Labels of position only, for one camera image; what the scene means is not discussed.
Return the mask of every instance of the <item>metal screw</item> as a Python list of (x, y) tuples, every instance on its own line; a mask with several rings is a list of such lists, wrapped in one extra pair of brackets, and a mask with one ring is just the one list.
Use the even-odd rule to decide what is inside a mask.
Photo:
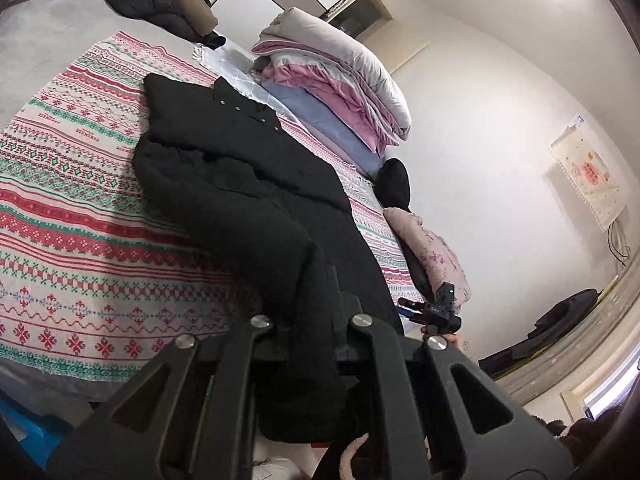
[(267, 328), (268, 326), (271, 326), (271, 319), (264, 314), (258, 314), (251, 318), (251, 324), (256, 328)]
[(191, 334), (182, 334), (175, 338), (175, 345), (180, 350), (186, 350), (196, 344), (196, 339)]
[(373, 324), (373, 318), (369, 314), (356, 314), (351, 318), (355, 326), (367, 327)]
[(444, 350), (447, 344), (449, 344), (449, 342), (441, 335), (431, 335), (427, 339), (427, 346), (431, 348), (431, 350)]

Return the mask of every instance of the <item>pink floral cushion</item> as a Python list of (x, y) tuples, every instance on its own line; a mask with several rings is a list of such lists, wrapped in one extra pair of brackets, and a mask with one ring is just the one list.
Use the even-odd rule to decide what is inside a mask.
[(385, 219), (420, 260), (435, 294), (443, 282), (455, 285), (456, 307), (471, 297), (471, 289), (457, 256), (447, 243), (422, 227), (422, 218), (397, 207), (384, 211)]

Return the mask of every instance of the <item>blue plastic stool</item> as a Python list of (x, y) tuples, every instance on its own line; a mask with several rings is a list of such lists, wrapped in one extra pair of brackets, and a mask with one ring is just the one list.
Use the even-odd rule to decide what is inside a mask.
[(51, 451), (73, 431), (64, 420), (53, 415), (35, 415), (3, 392), (0, 392), (0, 416), (10, 428), (18, 427), (26, 434), (20, 446), (43, 469)]

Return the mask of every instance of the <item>patterned blanket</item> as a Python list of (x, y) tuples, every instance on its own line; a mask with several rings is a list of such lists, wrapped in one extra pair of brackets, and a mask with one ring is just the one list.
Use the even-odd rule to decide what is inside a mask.
[[(0, 136), (0, 357), (125, 381), (176, 335), (228, 330), (255, 291), (142, 199), (130, 158), (147, 127), (142, 79), (216, 75), (120, 32), (48, 83)], [(329, 162), (394, 299), (418, 299), (370, 183), (281, 117)]]

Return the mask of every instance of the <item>hand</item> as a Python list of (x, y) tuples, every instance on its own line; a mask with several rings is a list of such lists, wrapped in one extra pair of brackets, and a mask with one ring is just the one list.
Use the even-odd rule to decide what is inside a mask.
[[(422, 340), (425, 341), (430, 335), (432, 334), (427, 334), (427, 327), (423, 326), (420, 329), (420, 332), (422, 332), (424, 335), (422, 336)], [(450, 343), (453, 343), (456, 348), (458, 350), (460, 350), (461, 352), (462, 350), (462, 339), (460, 339), (457, 335), (455, 334), (440, 334), (444, 339), (446, 339), (447, 341), (449, 341)]]

